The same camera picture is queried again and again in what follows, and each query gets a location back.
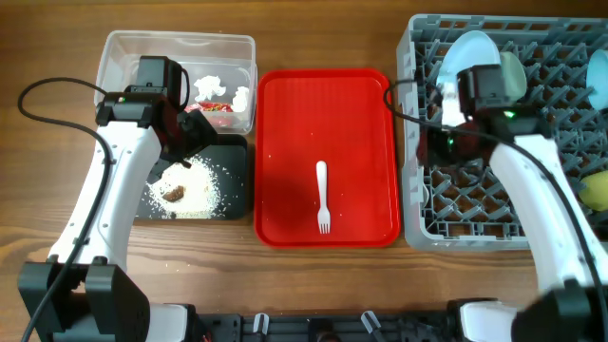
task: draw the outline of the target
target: gray dish rack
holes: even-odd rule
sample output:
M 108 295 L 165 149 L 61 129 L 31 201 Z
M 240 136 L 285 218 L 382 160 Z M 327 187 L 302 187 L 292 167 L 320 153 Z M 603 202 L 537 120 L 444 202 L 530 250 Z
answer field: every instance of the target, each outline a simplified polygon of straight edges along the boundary
M 424 81 L 398 87 L 403 112 L 437 120 L 427 113 L 427 85 L 435 84 L 452 43 L 471 30 L 483 31 L 499 51 L 511 51 L 523 63 L 528 91 L 521 102 L 536 105 L 552 123 L 573 189 L 580 189 L 581 178 L 608 169 L 608 115 L 588 103 L 592 89 L 585 88 L 589 58 L 595 50 L 608 48 L 608 19 L 414 15 L 397 47 L 398 78 Z M 473 175 L 453 179 L 445 169 L 424 170 L 416 159 L 420 126 L 407 121 L 404 126 L 401 190 L 409 245 L 429 251 L 529 248 L 508 195 L 491 170 L 475 187 L 459 187 Z M 597 229 L 606 226 L 608 222 L 595 223 Z

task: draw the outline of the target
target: red tray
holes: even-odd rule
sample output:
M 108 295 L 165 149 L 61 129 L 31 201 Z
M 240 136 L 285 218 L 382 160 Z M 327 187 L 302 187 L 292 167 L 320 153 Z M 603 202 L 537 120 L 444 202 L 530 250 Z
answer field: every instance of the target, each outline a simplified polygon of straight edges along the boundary
M 257 91 L 254 225 L 278 248 L 383 247 L 401 230 L 387 78 L 373 69 L 277 70 Z M 332 230 L 319 234 L 315 166 Z

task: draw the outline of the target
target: plastic bin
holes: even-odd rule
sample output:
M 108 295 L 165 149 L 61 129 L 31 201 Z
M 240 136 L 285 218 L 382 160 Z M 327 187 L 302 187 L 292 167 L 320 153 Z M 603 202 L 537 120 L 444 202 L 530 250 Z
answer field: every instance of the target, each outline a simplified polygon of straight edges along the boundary
M 190 98 L 195 103 L 199 95 L 194 82 L 204 76 L 218 76 L 221 86 L 226 86 L 222 96 L 215 96 L 212 103 L 231 104 L 239 86 L 249 88 L 247 108 L 234 116 L 227 126 L 216 126 L 219 133 L 246 134 L 251 131 L 256 107 L 257 67 L 256 43 L 250 36 L 194 32 L 116 30 L 105 42 L 102 60 L 97 73 L 97 86 L 106 91 L 123 91 L 134 84 L 142 55 L 167 56 L 179 62 L 190 77 Z M 182 76 L 181 100 L 185 98 L 185 77 Z M 95 94 L 95 105 L 103 98 Z M 223 112 L 204 112 L 213 117 L 227 116 Z
M 585 75 L 593 52 L 608 48 L 608 19 L 415 15 L 397 47 L 398 78 L 417 76 L 424 84 L 399 86 L 398 104 L 404 113 L 428 120 L 426 85 L 434 85 L 451 44 L 471 30 L 485 32 L 499 51 L 511 51 L 523 63 L 528 93 L 521 101 L 538 106 L 554 125 L 562 166 L 575 191 L 581 178 L 605 170 L 608 117 L 589 105 L 591 89 L 585 88 Z M 401 184 L 405 236 L 412 247 L 529 248 L 508 196 L 491 170 L 474 189 L 459 188 L 457 180 L 439 168 L 423 170 L 416 159 L 420 126 L 408 121 L 404 125 L 406 162 Z M 601 224 L 605 227 L 608 222 L 597 223 L 596 228 Z

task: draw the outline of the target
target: white fork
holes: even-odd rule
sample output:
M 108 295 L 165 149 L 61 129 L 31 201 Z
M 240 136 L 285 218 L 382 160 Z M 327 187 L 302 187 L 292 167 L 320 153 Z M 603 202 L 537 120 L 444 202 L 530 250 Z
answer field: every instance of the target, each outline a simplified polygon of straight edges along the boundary
M 316 182 L 319 185 L 319 201 L 321 207 L 316 219 L 319 222 L 319 232 L 321 234 L 329 234 L 331 219 L 330 210 L 327 208 L 327 164 L 324 161 L 319 161 L 316 164 Z

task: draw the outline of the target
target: wooden table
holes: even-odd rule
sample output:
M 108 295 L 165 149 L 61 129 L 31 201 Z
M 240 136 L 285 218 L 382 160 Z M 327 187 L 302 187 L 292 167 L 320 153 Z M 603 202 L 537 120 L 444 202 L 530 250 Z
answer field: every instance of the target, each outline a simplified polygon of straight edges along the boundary
M 82 133 L 23 118 L 17 96 L 51 76 L 94 82 L 110 31 L 248 34 L 256 40 L 260 75 L 289 67 L 375 67 L 392 78 L 397 43 L 415 13 L 576 17 L 608 12 L 601 0 L 576 5 L 554 0 L 143 2 L 54 0 L 54 5 L 30 6 L 9 0 L 0 7 L 3 341 L 17 340 L 29 319 L 16 286 L 21 265 L 44 260 L 63 230 L 94 144 Z M 31 94 L 27 108 L 93 127 L 92 97 L 81 86 L 47 85 Z M 395 130 L 402 141 L 400 121 Z M 248 138 L 252 142 L 254 134 Z M 398 149 L 403 156 L 403 145 Z M 136 224 L 129 242 L 129 274 L 150 300 L 193 303 L 200 313 L 397 312 L 442 308 L 451 298 L 468 296 L 498 296 L 523 305 L 536 293 L 528 252 L 423 253 L 402 237 L 386 249 L 276 251 L 257 240 L 251 216 L 229 223 Z

